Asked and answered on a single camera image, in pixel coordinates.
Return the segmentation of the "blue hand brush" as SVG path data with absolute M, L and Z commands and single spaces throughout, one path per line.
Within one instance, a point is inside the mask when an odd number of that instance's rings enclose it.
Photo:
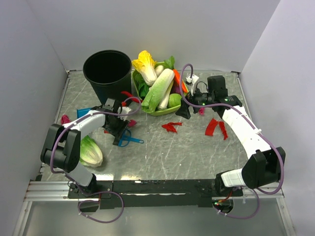
M 143 144 L 144 140 L 132 137 L 131 131 L 129 129 L 126 129 L 122 134 L 118 146 L 123 148 L 126 147 L 130 142 Z

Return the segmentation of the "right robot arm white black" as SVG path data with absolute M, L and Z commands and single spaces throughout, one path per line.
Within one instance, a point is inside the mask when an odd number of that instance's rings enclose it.
M 233 187 L 248 187 L 259 190 L 262 186 L 278 182 L 272 191 L 277 193 L 284 181 L 285 151 L 275 148 L 258 129 L 246 113 L 240 99 L 228 95 L 224 76 L 210 76 L 207 79 L 207 92 L 198 89 L 199 78 L 188 76 L 186 83 L 191 86 L 190 92 L 181 100 L 176 115 L 189 119 L 189 108 L 197 113 L 200 109 L 211 107 L 234 132 L 247 154 L 248 161 L 240 169 L 217 174 L 215 190 L 226 196 Z

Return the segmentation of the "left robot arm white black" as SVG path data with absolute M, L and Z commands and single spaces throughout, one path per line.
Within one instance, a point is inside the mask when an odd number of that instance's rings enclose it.
M 108 99 L 104 105 L 91 108 L 75 121 L 65 125 L 52 124 L 41 151 L 41 162 L 49 165 L 52 173 L 65 174 L 85 197 L 93 197 L 97 192 L 96 176 L 79 162 L 81 140 L 102 127 L 114 136 L 113 145 L 117 146 L 131 113 L 132 109 L 123 102 Z

